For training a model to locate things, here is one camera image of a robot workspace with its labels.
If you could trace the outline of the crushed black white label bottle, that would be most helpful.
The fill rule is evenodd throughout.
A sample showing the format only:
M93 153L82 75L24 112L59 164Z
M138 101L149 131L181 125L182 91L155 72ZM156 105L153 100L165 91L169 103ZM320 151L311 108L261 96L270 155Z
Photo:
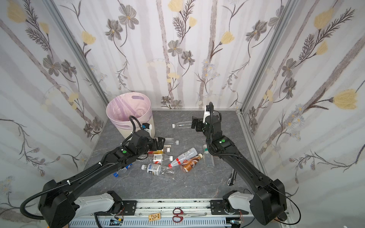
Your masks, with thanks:
M146 171L146 173L154 176L173 176L175 173L172 169L162 166L161 164L144 164L141 166L141 170Z

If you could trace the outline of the blue label blue-cap bottle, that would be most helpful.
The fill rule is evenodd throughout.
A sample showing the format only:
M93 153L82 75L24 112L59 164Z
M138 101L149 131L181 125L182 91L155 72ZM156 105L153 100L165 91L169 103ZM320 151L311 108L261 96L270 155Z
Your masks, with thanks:
M115 172L113 174L113 176L116 177L116 178L121 176L122 174L128 172L132 166L133 166L132 164L127 165L126 167L122 168L121 170Z

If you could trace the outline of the clear red white label bottle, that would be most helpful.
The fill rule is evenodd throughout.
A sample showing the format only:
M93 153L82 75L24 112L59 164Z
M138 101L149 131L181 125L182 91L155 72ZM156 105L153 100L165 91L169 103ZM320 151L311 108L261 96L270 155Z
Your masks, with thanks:
M163 162L172 162L173 157L166 154L150 154L146 159L143 159L142 162L154 163L154 164L163 164Z

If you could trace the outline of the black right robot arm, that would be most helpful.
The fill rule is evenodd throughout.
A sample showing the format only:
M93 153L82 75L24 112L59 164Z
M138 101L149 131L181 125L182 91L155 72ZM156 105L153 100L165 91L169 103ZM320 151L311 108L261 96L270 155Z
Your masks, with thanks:
M267 225L274 219L287 220L284 184L263 174L240 153L235 143L223 134L218 116L193 117L191 128L203 132L209 153L227 162L251 187L253 198L249 207L260 224Z

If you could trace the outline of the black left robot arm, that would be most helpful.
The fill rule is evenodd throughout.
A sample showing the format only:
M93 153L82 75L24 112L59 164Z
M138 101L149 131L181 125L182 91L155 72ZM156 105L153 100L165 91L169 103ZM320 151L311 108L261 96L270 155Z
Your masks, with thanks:
M76 215L75 200L107 176L135 162L149 151L163 149L165 139L152 138L144 130L132 134L130 141L103 155L100 162L60 182L50 180L43 186L38 209L51 228L62 228Z

